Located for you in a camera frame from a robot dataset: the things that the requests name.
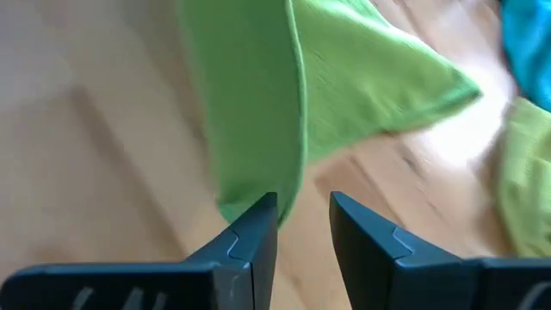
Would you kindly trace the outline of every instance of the light wood surface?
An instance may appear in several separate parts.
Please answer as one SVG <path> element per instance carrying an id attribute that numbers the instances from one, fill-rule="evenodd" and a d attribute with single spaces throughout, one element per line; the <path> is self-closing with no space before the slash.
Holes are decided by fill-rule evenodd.
<path id="1" fill-rule="evenodd" d="M 375 0 L 484 96 L 307 168 L 280 231 L 273 309 L 350 309 L 331 245 L 342 190 L 463 257 L 506 256 L 500 129 L 517 93 L 493 0 Z M 41 262 L 181 260 L 226 223 L 171 0 L 0 2 L 0 278 Z"/>

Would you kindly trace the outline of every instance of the green fabric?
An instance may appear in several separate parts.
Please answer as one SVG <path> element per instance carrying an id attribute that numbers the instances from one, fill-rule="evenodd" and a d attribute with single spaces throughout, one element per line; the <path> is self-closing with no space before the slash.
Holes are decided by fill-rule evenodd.
<path id="1" fill-rule="evenodd" d="M 479 94 L 367 0 L 178 1 L 229 221 L 276 191 L 281 224 L 306 159 L 431 124 Z"/>
<path id="2" fill-rule="evenodd" d="M 505 129 L 498 202 L 519 256 L 551 256 L 551 113 L 523 98 Z"/>

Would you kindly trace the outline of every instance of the green cloth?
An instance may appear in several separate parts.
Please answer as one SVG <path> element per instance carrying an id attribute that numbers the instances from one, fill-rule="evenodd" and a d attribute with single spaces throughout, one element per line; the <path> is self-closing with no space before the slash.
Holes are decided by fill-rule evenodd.
<path id="1" fill-rule="evenodd" d="M 178 1 L 229 221 L 275 191 L 281 224 L 307 160 L 431 124 L 479 94 L 368 0 Z"/>
<path id="2" fill-rule="evenodd" d="M 518 98 L 505 129 L 498 205 L 519 256 L 551 256 L 551 113 Z"/>

